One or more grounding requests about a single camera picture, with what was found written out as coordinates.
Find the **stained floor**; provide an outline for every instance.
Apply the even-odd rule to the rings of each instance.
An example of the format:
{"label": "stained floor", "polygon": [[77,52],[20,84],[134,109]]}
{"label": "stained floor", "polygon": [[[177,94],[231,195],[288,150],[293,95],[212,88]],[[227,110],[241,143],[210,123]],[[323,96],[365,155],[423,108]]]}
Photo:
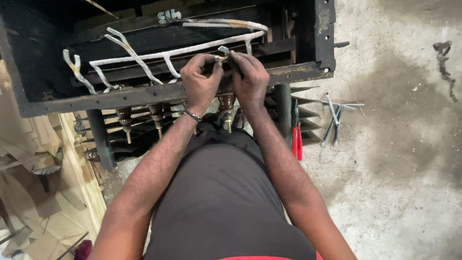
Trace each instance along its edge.
{"label": "stained floor", "polygon": [[[304,148],[302,165],[359,259],[462,259],[462,1],[336,0],[333,79],[297,93],[365,103],[345,111],[340,147]],[[434,43],[452,41],[446,62]],[[328,107],[305,105],[322,115]],[[129,173],[137,160],[119,165]]]}

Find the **wooden board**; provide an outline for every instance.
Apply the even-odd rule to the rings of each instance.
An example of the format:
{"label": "wooden board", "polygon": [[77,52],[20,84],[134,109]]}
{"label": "wooden board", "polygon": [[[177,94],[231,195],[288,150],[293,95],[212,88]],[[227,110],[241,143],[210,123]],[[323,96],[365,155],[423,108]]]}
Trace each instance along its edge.
{"label": "wooden board", "polygon": [[103,195],[93,167],[84,154],[86,149],[81,143],[80,136],[74,131],[74,115],[64,113],[59,117],[62,129],[58,133],[61,134],[64,153],[61,177],[68,180],[66,183],[71,188],[79,189],[82,200],[88,208],[94,230],[98,232],[106,211]]}

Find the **metal rod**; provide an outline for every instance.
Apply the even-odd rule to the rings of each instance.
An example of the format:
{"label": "metal rod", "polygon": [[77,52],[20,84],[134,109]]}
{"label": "metal rod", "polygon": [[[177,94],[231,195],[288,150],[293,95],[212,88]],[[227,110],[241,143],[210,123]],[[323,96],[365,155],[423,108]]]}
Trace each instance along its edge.
{"label": "metal rod", "polygon": [[92,4],[94,7],[98,8],[99,10],[101,10],[101,11],[103,11],[103,12],[105,12],[105,13],[107,13],[108,15],[115,17],[117,20],[119,19],[118,16],[116,16],[115,14],[109,12],[109,11],[106,10],[104,7],[100,6],[99,4],[95,3],[94,1],[92,1],[92,0],[85,0],[85,1],[89,2],[89,3]]}
{"label": "metal rod", "polygon": [[0,240],[0,245],[5,243],[6,241],[12,239],[14,236],[16,236],[17,234],[21,233],[21,231],[23,231],[23,229],[25,228],[25,226],[23,226],[23,228],[19,229],[19,230],[16,230],[14,231],[13,233],[11,233],[11,235],[5,237],[4,239]]}
{"label": "metal rod", "polygon": [[330,100],[329,92],[326,91],[324,93],[324,96],[326,96],[327,100],[329,101],[329,106],[330,106],[330,110],[332,111],[332,116],[334,117],[335,125],[339,125],[339,121],[337,120],[337,117],[335,114],[334,106],[332,105],[332,101]]}
{"label": "metal rod", "polygon": [[125,131],[127,133],[127,143],[130,144],[132,143],[132,137],[130,136],[130,131]]}
{"label": "metal rod", "polygon": [[228,125],[228,133],[231,133],[231,121],[227,121],[226,124]]}
{"label": "metal rod", "polygon": [[337,112],[337,120],[339,120],[339,125],[336,126],[335,128],[335,133],[334,133],[334,143],[333,146],[337,147],[337,141],[339,139],[339,130],[340,130],[340,123],[342,121],[342,114],[343,114],[343,107],[339,107],[339,111]]}
{"label": "metal rod", "polygon": [[60,257],[58,257],[58,259],[56,260],[61,260],[61,258],[63,258],[67,253],[69,253],[72,249],[74,249],[75,246],[77,246],[80,241],[82,241],[82,239],[84,239],[90,232],[86,232],[85,235],[83,235],[81,238],[79,238],[79,240],[77,240],[77,242],[75,242],[73,245],[71,245],[70,248],[68,248]]}

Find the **rusty metal frame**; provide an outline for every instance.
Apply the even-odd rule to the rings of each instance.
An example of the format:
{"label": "rusty metal frame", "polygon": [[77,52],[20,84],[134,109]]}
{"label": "rusty metal frame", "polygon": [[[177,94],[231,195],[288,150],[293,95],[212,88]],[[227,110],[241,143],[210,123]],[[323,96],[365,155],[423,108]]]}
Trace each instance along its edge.
{"label": "rusty metal frame", "polygon": [[[335,70],[334,59],[334,1],[314,0],[315,15],[315,47],[316,61],[290,66],[267,69],[270,74],[269,86],[284,83],[294,83],[307,80],[332,78]],[[1,55],[6,62],[12,78],[13,90],[18,101],[19,110],[25,118],[46,115],[50,113],[73,112],[89,109],[111,109],[120,106],[141,106],[159,102],[174,102],[186,99],[181,82],[166,85],[146,86],[126,89],[123,91],[103,93],[99,95],[80,96],[68,99],[29,102],[21,82],[19,70],[15,64],[8,42],[7,31],[0,16],[0,46]],[[220,88],[218,95],[231,90]]]}
{"label": "rusty metal frame", "polygon": [[[271,68],[267,69],[267,72],[270,75],[268,86],[307,80],[326,79],[334,76],[332,71],[324,72],[324,70],[320,68],[319,64],[316,62]],[[229,77],[225,76],[222,82],[227,82],[228,80]],[[232,90],[220,86],[217,95],[219,96],[230,92],[232,92]],[[24,102],[19,103],[19,109],[23,112],[23,117],[28,118],[47,115],[54,112],[64,113],[89,109],[112,109],[121,106],[142,106],[160,102],[175,102],[186,98],[187,95],[184,90],[183,83],[176,82],[70,99],[35,103]]]}

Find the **red-handled pliers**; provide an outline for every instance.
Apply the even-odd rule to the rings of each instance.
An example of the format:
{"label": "red-handled pliers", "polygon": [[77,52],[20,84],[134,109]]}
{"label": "red-handled pliers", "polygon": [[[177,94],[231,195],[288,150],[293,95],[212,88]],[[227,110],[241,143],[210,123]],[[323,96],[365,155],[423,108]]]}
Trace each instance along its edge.
{"label": "red-handled pliers", "polygon": [[298,101],[292,103],[292,152],[297,160],[303,157],[302,133],[300,132],[300,114],[298,112]]}

